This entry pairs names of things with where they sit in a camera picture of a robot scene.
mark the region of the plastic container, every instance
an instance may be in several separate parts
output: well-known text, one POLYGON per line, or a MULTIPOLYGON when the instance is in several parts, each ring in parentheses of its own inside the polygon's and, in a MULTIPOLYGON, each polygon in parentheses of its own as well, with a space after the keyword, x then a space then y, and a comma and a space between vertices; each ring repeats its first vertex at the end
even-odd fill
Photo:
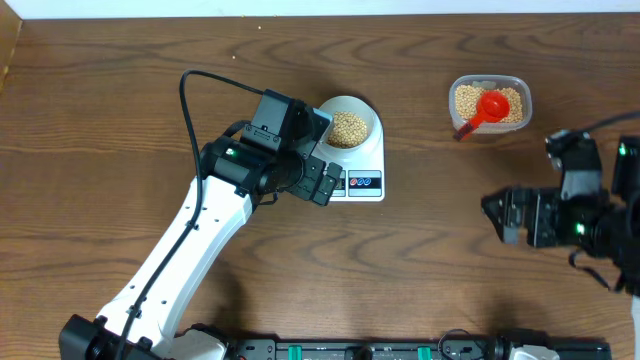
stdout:
POLYGON ((484 123, 476 129, 474 134, 502 134, 509 131, 522 129, 531 121, 531 115, 533 115, 533 108, 531 103, 531 91, 527 84, 521 79, 515 76, 506 75, 465 75, 456 80, 451 89, 449 90, 449 112, 451 113, 451 119, 453 120, 453 127, 458 130, 464 125, 467 120, 464 120, 458 111, 456 111, 456 88, 460 85, 472 85, 473 82, 490 81, 495 83, 495 87, 485 87, 489 84, 484 84, 485 89, 502 89, 510 87, 515 89, 520 94, 520 100, 522 101, 522 115, 524 119, 517 123, 484 123))
POLYGON ((367 137, 358 146, 348 149, 333 147, 326 143, 329 134, 333 131, 333 120, 331 125, 318 142, 317 149, 325 156, 332 159, 339 159, 343 162, 349 162, 354 158, 366 156, 370 154, 376 147, 382 137, 382 124, 378 115, 364 101, 353 96, 336 96, 327 100, 318 109, 324 113, 334 116, 336 112, 350 112, 360 117, 367 125, 367 137))

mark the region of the white bowl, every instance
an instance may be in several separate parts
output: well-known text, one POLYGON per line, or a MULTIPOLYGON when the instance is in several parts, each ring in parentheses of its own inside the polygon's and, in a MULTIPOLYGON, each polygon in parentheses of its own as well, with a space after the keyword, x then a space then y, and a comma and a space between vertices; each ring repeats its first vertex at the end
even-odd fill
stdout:
POLYGON ((378 115, 364 101, 353 96, 337 96, 327 100, 318 109, 331 115, 331 125, 318 142, 317 149, 324 155, 344 162, 349 162, 354 156, 363 156, 375 148, 382 136, 382 124, 378 115), (333 116, 337 112, 350 112, 360 117, 367 125, 367 137, 365 141, 355 147, 342 149, 326 143, 329 134, 333 131, 333 116))

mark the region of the white wall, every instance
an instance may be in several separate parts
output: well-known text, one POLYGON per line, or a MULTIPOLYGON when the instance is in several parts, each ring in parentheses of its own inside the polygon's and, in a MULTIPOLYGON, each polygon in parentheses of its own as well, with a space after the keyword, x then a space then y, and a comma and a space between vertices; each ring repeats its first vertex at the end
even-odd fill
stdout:
POLYGON ((5 0, 23 19, 638 12, 640 0, 5 0))

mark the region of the red measuring scoop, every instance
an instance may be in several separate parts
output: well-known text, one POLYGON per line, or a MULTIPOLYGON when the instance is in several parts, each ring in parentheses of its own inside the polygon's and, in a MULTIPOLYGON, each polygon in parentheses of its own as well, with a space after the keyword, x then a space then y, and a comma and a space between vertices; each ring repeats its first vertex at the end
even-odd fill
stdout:
POLYGON ((464 124, 453 138, 462 141, 483 122, 496 123, 509 115, 509 100, 498 91, 487 91, 482 94, 476 105, 476 116, 464 124))

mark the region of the green indicator light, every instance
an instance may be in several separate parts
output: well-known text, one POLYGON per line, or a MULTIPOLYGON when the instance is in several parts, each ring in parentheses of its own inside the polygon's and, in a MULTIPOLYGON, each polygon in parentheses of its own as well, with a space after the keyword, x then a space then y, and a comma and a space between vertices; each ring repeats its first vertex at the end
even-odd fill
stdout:
POLYGON ((583 224, 577 223, 576 224, 576 233, 578 233, 579 235, 584 235, 584 233, 586 232, 586 228, 584 227, 583 224))

